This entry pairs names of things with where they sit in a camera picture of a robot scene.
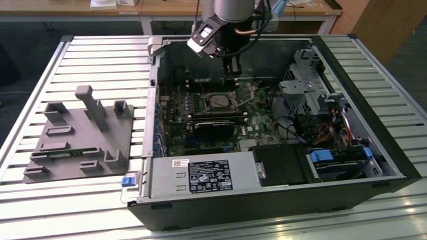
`barcode sticker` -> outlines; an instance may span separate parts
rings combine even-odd
[[[188,159],[175,159],[172,160],[172,167],[187,167],[188,166]]]
[[[137,11],[120,11],[119,14],[127,14],[127,15],[137,15]]]

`white box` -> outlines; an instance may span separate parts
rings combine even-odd
[[[116,0],[90,0],[90,10],[108,10],[116,9]]]
[[[135,6],[139,0],[117,0],[117,5]]]

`gray plastic bracket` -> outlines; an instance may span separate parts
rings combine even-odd
[[[133,106],[117,100],[102,107],[92,87],[78,86],[74,95],[86,108],[48,104],[49,116],[24,172],[22,182],[38,183],[123,175],[128,171]]]
[[[82,101],[86,112],[94,120],[98,130],[101,132],[105,132],[108,130],[108,125],[105,122],[105,109],[102,107],[101,101],[94,101],[92,92],[93,89],[89,85],[77,86],[74,90],[74,97]]]
[[[113,113],[117,119],[128,119],[132,117],[127,101],[113,102]]]
[[[115,153],[115,157],[112,156],[109,151],[105,151],[104,162],[106,163],[106,165],[111,169],[115,169],[115,168],[120,168],[124,166],[124,164],[127,163],[127,159],[124,158],[120,150],[117,149],[117,151]]]
[[[30,178],[40,178],[48,176],[50,173],[49,169],[45,166],[29,167],[24,171],[24,175]]]
[[[44,116],[53,125],[65,123],[62,114],[68,113],[68,110],[61,102],[48,103],[44,109]]]
[[[102,166],[100,165],[98,161],[81,161],[80,162],[80,170],[84,173],[92,173],[102,170]]]

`blue release tab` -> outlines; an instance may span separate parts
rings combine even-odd
[[[373,155],[372,155],[372,151],[368,147],[363,148],[364,154],[367,156],[367,159],[369,159]]]
[[[136,176],[124,176],[121,179],[121,187],[133,187],[136,184]]]
[[[316,163],[317,161],[331,161],[333,160],[332,153],[329,150],[315,150],[309,154],[311,161]]]

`motherboard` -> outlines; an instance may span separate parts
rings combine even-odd
[[[269,87],[244,79],[224,88],[229,91],[211,91],[221,88],[205,79],[164,86],[160,103],[169,157],[244,152],[283,142],[269,110]]]

